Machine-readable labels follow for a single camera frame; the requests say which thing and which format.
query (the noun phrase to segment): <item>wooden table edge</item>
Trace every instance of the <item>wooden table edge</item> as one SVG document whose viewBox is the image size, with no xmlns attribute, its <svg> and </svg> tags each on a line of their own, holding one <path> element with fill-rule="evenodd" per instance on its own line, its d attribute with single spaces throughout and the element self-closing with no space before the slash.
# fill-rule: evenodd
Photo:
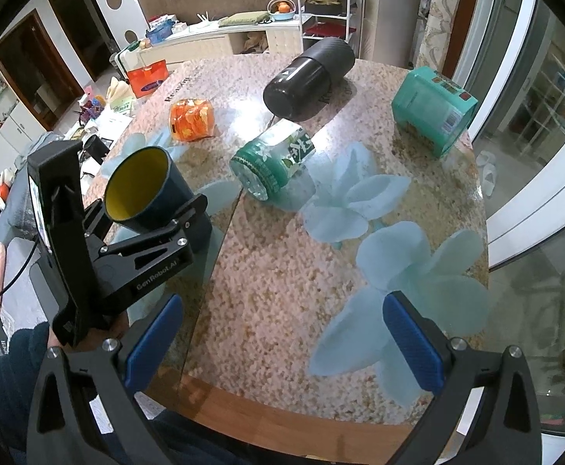
<svg viewBox="0 0 565 465">
<path fill-rule="evenodd" d="M 233 395 L 172 367 L 161 367 L 147 395 L 209 429 L 290 455 L 328 461 L 386 463 L 410 425 L 341 422 L 307 416 Z"/>
</svg>

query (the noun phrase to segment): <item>glass table top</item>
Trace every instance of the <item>glass table top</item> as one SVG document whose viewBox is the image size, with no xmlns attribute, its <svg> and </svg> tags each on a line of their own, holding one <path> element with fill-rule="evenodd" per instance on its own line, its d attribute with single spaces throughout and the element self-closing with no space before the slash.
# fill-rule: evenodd
<svg viewBox="0 0 565 465">
<path fill-rule="evenodd" d="M 448 335 L 482 345 L 488 262 L 473 153 L 458 142 L 438 160 L 399 131 L 390 104 L 407 71 L 358 60 L 302 123 L 314 153 L 275 201 L 255 199 L 228 164 L 275 122 L 263 88 L 290 59 L 182 64 L 109 155 L 142 145 L 133 134 L 144 133 L 147 144 L 167 146 L 191 189 L 209 199 L 210 248 L 164 290 L 185 306 L 165 365 L 296 413 L 415 421 L 430 395 L 391 339 L 381 304 L 402 289 Z M 170 142 L 169 108 L 181 98 L 212 102 L 217 136 Z M 95 178 L 85 202 L 104 186 Z M 138 306 L 131 312 L 147 312 L 150 302 Z"/>
</svg>

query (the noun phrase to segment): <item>teal container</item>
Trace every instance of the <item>teal container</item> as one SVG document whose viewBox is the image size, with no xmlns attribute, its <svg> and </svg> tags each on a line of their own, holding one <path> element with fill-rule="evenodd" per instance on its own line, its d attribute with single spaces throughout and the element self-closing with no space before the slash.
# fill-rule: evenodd
<svg viewBox="0 0 565 465">
<path fill-rule="evenodd" d="M 403 80 L 392 114 L 402 130 L 415 133 L 441 157 L 470 125 L 478 102 L 451 79 L 422 66 Z"/>
<path fill-rule="evenodd" d="M 272 199 L 314 151 L 302 126 L 280 120 L 241 147 L 231 158 L 231 171 L 260 201 Z"/>
</svg>

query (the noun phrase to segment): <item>green jar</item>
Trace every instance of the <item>green jar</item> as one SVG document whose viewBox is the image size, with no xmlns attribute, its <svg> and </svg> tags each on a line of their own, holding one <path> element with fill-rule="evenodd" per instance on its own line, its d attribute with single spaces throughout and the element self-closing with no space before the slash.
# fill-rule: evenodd
<svg viewBox="0 0 565 465">
<path fill-rule="evenodd" d="M 237 150 L 230 167 L 250 194 L 267 201 L 289 182 L 313 150 L 302 126 L 283 119 Z"/>
</svg>

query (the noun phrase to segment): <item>black thermos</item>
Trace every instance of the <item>black thermos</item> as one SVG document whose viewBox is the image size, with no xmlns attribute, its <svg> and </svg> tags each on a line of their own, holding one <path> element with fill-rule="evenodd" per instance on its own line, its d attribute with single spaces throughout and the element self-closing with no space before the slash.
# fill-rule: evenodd
<svg viewBox="0 0 565 465">
<path fill-rule="evenodd" d="M 304 121 L 314 115 L 319 98 L 355 63 L 354 50 L 345 40 L 319 40 L 268 83 L 263 101 L 281 119 Z"/>
</svg>

